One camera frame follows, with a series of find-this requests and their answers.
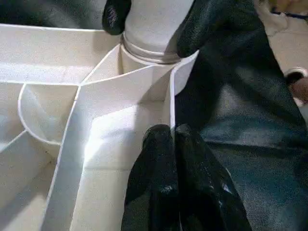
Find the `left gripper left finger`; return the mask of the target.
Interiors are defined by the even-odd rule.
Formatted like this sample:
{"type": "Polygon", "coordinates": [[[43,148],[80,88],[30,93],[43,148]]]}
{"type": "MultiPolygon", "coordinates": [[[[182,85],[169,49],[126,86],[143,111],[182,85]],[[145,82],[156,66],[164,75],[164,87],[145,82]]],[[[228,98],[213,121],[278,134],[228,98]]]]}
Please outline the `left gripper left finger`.
{"type": "Polygon", "coordinates": [[[179,231],[179,189],[170,127],[149,128],[129,174],[123,231],[179,231]]]}

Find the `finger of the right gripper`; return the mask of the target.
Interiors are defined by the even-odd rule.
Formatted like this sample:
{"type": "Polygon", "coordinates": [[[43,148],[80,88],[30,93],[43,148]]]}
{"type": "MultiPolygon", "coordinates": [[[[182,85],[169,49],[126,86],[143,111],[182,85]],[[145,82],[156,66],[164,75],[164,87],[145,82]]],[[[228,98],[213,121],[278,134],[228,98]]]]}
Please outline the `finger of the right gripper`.
{"type": "Polygon", "coordinates": [[[131,0],[107,0],[102,16],[103,29],[112,36],[120,35],[130,8],[131,0]]]}
{"type": "Polygon", "coordinates": [[[188,57],[209,39],[232,38],[255,28],[252,0],[195,0],[177,40],[177,54],[188,57]]]}

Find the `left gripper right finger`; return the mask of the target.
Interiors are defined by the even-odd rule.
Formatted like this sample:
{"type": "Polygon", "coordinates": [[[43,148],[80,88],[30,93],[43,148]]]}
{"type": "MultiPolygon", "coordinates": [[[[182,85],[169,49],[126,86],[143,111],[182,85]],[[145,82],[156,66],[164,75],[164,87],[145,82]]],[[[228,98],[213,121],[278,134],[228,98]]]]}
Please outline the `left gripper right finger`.
{"type": "Polygon", "coordinates": [[[228,170],[199,133],[187,124],[175,130],[184,231],[250,231],[246,210],[228,170]]]}

